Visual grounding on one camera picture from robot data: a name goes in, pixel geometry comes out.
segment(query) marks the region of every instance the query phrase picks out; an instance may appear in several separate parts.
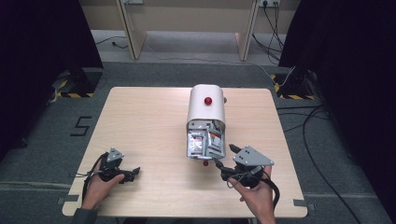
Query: red button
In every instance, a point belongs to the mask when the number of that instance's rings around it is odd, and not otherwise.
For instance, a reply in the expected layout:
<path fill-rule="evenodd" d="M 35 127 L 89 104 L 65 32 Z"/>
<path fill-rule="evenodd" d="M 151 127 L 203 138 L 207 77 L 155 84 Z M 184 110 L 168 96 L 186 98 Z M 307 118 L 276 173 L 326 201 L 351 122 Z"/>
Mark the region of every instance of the red button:
<path fill-rule="evenodd" d="M 206 97 L 206 98 L 205 98 L 205 104 L 206 104 L 206 105 L 211 105 L 211 104 L 212 104 L 212 98 Z"/>

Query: right hand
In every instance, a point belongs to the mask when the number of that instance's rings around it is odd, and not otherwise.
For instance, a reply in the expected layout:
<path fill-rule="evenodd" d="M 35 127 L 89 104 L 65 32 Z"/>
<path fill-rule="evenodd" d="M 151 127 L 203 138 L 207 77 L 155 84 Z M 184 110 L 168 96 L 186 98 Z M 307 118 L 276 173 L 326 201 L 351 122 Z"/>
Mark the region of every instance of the right hand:
<path fill-rule="evenodd" d="M 263 179 L 271 177 L 272 166 L 264 168 L 266 174 L 262 175 Z M 236 179 L 230 178 L 230 183 L 241 194 L 241 202 L 245 202 L 253 215 L 261 224 L 276 223 L 273 203 L 273 190 L 264 182 L 260 181 L 254 189 L 247 189 Z"/>

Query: white device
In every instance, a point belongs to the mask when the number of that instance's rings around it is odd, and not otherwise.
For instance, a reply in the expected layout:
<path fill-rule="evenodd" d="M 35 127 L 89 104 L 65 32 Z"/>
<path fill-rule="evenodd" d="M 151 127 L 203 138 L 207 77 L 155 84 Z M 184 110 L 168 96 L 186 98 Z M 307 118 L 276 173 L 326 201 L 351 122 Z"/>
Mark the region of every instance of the white device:
<path fill-rule="evenodd" d="M 203 160 L 225 157 L 225 98 L 219 86 L 199 84 L 191 89 L 187 116 L 187 157 Z"/>

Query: black cloth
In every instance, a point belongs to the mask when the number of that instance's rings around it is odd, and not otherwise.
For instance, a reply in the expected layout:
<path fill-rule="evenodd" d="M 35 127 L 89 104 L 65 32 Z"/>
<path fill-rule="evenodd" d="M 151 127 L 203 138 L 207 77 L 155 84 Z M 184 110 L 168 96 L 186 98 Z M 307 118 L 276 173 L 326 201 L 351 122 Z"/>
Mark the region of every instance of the black cloth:
<path fill-rule="evenodd" d="M 94 224 L 98 213 L 94 210 L 78 208 L 73 215 L 72 224 Z"/>

